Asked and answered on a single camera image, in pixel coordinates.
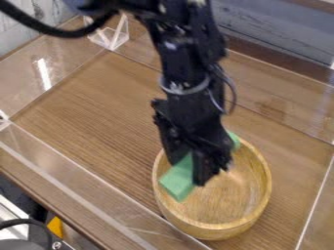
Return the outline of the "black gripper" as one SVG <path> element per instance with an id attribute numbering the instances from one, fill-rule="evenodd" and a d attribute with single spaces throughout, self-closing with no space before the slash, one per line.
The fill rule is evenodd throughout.
<path id="1" fill-rule="evenodd" d="M 165 99 L 154 99 L 154 123 L 171 165 L 193 151 L 194 184 L 207 181 L 230 169 L 233 139 L 221 119 L 225 110 L 225 87 L 206 86 L 186 90 L 163 87 Z"/>

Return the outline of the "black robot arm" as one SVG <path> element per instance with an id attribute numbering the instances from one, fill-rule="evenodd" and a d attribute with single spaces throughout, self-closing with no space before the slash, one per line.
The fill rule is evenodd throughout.
<path id="1" fill-rule="evenodd" d="M 211 0 L 63 0 L 93 23 L 79 29 L 46 24 L 10 0 L 0 0 L 0 13 L 32 30 L 59 38 L 82 38 L 122 12 L 145 26 L 162 66 L 159 80 L 166 97 L 151 101 L 154 123 L 173 166 L 193 158 L 191 181 L 203 186 L 229 168 L 233 141 L 221 123 L 225 83 L 219 61 L 226 39 L 213 15 Z"/>

